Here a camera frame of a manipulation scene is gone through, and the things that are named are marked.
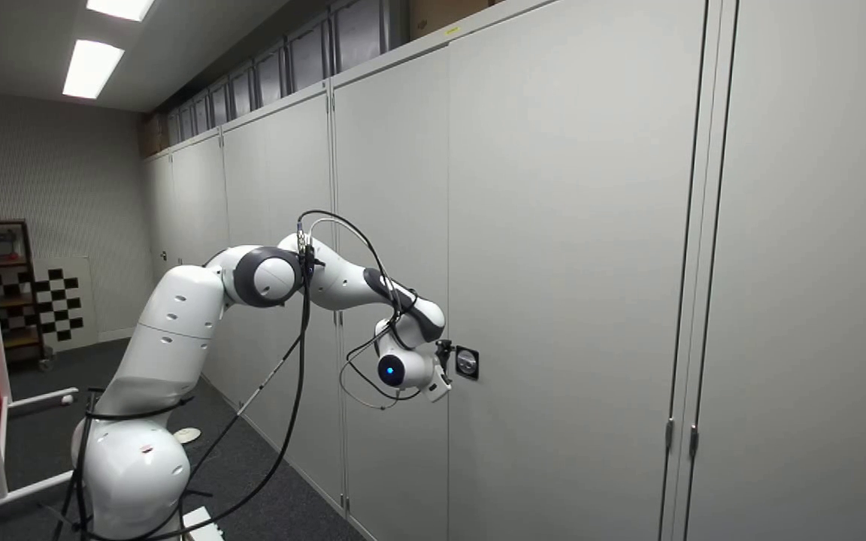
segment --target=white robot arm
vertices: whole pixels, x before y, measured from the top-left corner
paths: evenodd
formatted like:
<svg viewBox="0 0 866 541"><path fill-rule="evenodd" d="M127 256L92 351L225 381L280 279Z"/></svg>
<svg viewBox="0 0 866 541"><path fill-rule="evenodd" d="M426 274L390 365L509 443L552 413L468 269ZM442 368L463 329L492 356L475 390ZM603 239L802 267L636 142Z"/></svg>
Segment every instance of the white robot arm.
<svg viewBox="0 0 866 541"><path fill-rule="evenodd" d="M232 245L203 267L171 267L92 405L81 483L95 539L146 536L175 515L188 480L188 461L166 428L167 410L192 393L227 306L282 306L293 292L309 292L309 301L323 309L390 302L392 319L374 325L379 381L392 390L424 390L432 400L449 390L442 365L414 351L442 335L442 309L379 269L338 257L309 235L289 235L277 245Z"/></svg>

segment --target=white wall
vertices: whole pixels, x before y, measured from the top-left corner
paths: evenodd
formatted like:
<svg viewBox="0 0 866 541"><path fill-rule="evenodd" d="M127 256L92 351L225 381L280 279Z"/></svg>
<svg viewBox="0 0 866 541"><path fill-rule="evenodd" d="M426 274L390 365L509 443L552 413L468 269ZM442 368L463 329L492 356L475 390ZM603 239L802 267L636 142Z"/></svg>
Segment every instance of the white wall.
<svg viewBox="0 0 866 541"><path fill-rule="evenodd" d="M485 377L444 402L368 410L338 395L337 363L379 311L341 329L318 311L290 462L367 532L655 539L700 4L559 0L453 39L485 19L166 151L154 186L203 186L223 163L227 239L277 239L304 205L332 205L481 347ZM166 252L186 249L167 232L182 208L156 200ZM210 377L240 400L289 329L293 309L232 315ZM253 413L269 443L289 388Z"/></svg>
<svg viewBox="0 0 866 541"><path fill-rule="evenodd" d="M149 252L133 113L0 96L0 220L27 220L36 275L81 275L83 329L58 346L133 329Z"/></svg>

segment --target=ceiling light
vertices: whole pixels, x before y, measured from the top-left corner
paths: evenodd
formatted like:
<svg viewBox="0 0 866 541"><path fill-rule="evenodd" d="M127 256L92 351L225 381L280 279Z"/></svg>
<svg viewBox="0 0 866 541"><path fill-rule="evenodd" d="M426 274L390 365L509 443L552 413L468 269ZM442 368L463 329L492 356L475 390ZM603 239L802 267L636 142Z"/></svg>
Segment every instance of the ceiling light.
<svg viewBox="0 0 866 541"><path fill-rule="evenodd" d="M154 0L90 0L86 8L105 13L113 19L141 21L149 13Z"/></svg>
<svg viewBox="0 0 866 541"><path fill-rule="evenodd" d="M77 96L77 99L95 99L107 75L120 62L120 57L124 57L124 47L90 43L90 39L76 39L62 94Z"/></svg>

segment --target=floor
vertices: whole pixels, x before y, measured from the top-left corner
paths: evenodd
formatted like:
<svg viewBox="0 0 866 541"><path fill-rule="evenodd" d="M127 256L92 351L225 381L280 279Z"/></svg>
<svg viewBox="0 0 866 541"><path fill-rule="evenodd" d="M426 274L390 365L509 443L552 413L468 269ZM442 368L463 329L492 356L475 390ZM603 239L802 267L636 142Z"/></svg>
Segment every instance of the floor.
<svg viewBox="0 0 866 541"><path fill-rule="evenodd" d="M53 388L101 388L127 342L105 342L90 347L76 347L53 353L36 365L25 365L11 375L11 393L31 395ZM44 475L70 468L70 432L83 410L77 395L71 405L42 405L32 410L11 413L9 425L9 483L20 488ZM178 408L171 425L194 424L202 438L188 446L188 461L194 462L207 443L225 425L232 408L225 400L202 381L188 405ZM214 461L197 471L192 488L203 497L188 500L192 504L207 504L210 511L227 508L240 492L247 492L258 471L274 462L277 451L260 443L256 428L238 424L227 443L214 454ZM0 508L0 541L49 541L61 516L62 490L50 490L25 501ZM360 541L360 536L299 477L293 468L282 467L277 477L238 515L219 522L225 541Z"/></svg>

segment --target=cabinet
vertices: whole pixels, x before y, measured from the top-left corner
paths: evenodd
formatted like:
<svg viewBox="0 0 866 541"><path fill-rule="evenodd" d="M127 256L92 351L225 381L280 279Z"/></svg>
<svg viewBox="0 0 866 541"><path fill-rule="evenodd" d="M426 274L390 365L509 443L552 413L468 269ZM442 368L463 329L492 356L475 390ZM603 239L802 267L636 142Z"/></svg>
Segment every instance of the cabinet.
<svg viewBox="0 0 866 541"><path fill-rule="evenodd" d="M40 360L44 351L32 279L27 225L0 220L0 319L9 360Z"/></svg>

